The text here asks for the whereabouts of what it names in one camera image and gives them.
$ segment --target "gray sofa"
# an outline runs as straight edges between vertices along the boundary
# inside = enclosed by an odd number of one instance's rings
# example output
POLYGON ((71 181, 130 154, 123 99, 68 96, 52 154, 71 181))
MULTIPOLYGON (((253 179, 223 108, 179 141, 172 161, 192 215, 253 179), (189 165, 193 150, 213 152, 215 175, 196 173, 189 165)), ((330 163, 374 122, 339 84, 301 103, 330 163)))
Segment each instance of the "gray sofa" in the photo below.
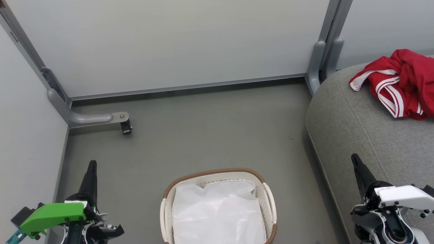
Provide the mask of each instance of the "gray sofa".
MULTIPOLYGON (((351 154, 358 153, 377 180, 396 186, 434 187, 434 120, 394 119, 364 84, 359 92, 349 80, 364 68, 334 73, 310 103, 306 126, 327 184, 351 243, 358 244, 350 212, 360 204, 351 154)), ((434 216, 409 211, 405 219, 434 243, 434 216)))

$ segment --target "teal connector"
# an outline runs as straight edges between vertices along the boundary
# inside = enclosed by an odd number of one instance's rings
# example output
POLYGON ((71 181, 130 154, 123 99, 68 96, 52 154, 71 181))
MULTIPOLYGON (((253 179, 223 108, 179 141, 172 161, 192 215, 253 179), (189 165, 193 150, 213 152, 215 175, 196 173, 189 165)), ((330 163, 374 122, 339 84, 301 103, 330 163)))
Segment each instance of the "teal connector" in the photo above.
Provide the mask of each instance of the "teal connector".
POLYGON ((7 240, 6 244, 18 244, 26 238, 27 234, 23 230, 18 229, 13 236, 7 240))

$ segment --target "basket handle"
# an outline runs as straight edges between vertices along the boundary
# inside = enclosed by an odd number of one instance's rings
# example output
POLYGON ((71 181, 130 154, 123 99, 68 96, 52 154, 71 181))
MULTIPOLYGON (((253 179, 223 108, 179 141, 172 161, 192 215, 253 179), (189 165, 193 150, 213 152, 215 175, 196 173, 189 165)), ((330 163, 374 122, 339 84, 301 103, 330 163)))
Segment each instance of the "basket handle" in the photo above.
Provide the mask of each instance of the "basket handle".
POLYGON ((263 183, 265 187, 265 192, 267 194, 268 200, 271 203, 271 212, 273 214, 273 224, 276 224, 277 222, 277 213, 276 213, 276 203, 274 202, 273 194, 271 193, 270 187, 268 187, 267 183, 263 183))
POLYGON ((167 235, 166 235, 166 223, 164 221, 165 209, 166 209, 166 199, 163 198, 163 201, 161 201, 161 205, 160 205, 160 228, 161 228, 161 235, 163 236, 164 242, 168 242, 167 235))

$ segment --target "white cloth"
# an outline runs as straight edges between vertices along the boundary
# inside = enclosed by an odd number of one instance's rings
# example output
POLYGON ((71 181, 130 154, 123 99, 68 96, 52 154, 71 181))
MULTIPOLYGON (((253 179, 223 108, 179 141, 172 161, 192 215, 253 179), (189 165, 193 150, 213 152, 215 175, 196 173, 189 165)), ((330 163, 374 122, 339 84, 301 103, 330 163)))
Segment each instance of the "white cloth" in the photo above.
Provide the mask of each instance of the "white cloth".
POLYGON ((264 244, 266 233, 256 186, 220 181, 204 188, 176 187, 172 205, 174 244, 264 244))

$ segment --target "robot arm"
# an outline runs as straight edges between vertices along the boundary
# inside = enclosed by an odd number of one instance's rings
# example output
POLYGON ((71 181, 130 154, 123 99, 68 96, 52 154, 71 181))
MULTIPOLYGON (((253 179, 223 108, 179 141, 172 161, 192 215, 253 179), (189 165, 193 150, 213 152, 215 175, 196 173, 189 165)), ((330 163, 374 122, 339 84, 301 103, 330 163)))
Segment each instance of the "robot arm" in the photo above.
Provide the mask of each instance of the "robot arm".
POLYGON ((357 154, 351 159, 363 200, 351 212, 357 237, 375 244, 429 244, 423 232, 409 227, 402 215, 416 209, 421 218, 427 217, 434 209, 434 189, 428 185, 423 189, 414 185, 395 187, 377 181, 357 154))
POLYGON ((124 234, 121 225, 106 225, 96 206, 97 175, 96 161, 89 163, 79 192, 68 197, 64 203, 39 203, 37 209, 24 207, 11 222, 18 230, 6 244, 18 244, 26 236, 39 240, 45 230, 61 225, 65 229, 62 243, 107 244, 108 240, 124 234))

